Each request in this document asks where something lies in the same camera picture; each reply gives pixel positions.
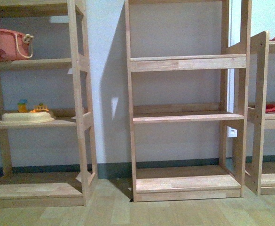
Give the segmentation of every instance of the light wood floor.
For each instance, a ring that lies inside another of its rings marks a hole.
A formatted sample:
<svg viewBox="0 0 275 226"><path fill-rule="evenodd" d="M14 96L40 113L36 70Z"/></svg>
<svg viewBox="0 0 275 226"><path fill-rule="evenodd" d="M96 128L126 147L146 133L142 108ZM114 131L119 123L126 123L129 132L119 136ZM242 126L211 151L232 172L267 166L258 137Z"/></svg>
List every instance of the light wood floor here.
<svg viewBox="0 0 275 226"><path fill-rule="evenodd" d="M0 209L0 226L275 226L275 195L129 202L129 180L99 180L87 207Z"/></svg>

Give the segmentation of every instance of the wall socket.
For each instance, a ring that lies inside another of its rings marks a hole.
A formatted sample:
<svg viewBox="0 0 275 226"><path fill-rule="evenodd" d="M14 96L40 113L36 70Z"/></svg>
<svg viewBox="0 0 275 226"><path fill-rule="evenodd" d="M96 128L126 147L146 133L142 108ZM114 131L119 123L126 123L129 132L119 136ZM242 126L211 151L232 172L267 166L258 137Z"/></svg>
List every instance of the wall socket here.
<svg viewBox="0 0 275 226"><path fill-rule="evenodd" d="M227 137L237 137L237 130L227 126Z"/></svg>

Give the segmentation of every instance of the pink basket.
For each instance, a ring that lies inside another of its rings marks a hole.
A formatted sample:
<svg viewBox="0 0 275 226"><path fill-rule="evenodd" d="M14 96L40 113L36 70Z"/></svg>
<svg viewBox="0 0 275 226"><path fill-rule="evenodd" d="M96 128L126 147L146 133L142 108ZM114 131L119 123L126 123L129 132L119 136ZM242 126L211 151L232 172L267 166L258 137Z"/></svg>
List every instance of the pink basket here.
<svg viewBox="0 0 275 226"><path fill-rule="evenodd" d="M27 60L29 58L30 44L23 42L24 36L23 33L0 29L0 61Z"/></svg>

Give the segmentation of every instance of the wooden shelving unit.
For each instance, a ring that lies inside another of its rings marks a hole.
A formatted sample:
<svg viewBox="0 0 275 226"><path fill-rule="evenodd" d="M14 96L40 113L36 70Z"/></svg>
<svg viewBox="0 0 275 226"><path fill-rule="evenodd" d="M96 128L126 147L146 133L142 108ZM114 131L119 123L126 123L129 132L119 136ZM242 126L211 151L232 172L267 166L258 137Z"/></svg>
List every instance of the wooden shelving unit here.
<svg viewBox="0 0 275 226"><path fill-rule="evenodd" d="M228 47L229 1L222 4L221 54L202 56L131 57L130 7L134 4L209 2L211 0L126 0L126 40L131 126L134 202L241 197L244 188L245 141L250 60L251 0L242 0L241 42ZM238 103L227 112L228 69L238 72ZM219 103L134 106L135 72L221 69ZM137 169L134 128L143 123L220 122L220 164L178 168ZM234 140L235 169L226 168L227 126L238 130Z"/></svg>
<svg viewBox="0 0 275 226"><path fill-rule="evenodd" d="M77 15L82 19L84 55L79 54ZM38 59L0 62L0 72L72 68L75 109L53 109L55 121L31 125L0 124L0 148L4 176L0 178L0 208L87 205L97 180L94 120L89 68L86 4L84 0L0 0L0 17L68 16L71 44L69 59ZM86 75L81 84L80 73ZM81 85L86 85L88 109L82 105ZM5 112L0 81L0 120ZM76 127L79 143L79 172L13 173L8 129ZM85 131L89 130L92 172L87 170Z"/></svg>
<svg viewBox="0 0 275 226"><path fill-rule="evenodd" d="M257 195L275 194L275 162L263 162L264 134L275 129L275 113L265 113L269 54L275 53L275 41L269 32L251 37L251 53L257 53L255 106L248 107L248 121L254 124L252 162L246 164L246 185Z"/></svg>

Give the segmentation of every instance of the cream basin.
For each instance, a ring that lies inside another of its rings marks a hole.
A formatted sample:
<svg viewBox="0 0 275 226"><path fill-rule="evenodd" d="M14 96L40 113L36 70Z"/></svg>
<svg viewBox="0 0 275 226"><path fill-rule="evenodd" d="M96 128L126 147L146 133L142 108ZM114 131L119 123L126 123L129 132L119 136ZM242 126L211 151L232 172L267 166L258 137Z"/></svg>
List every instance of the cream basin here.
<svg viewBox="0 0 275 226"><path fill-rule="evenodd" d="M3 114L1 124L25 125L42 123L55 120L52 112L38 113L5 113Z"/></svg>

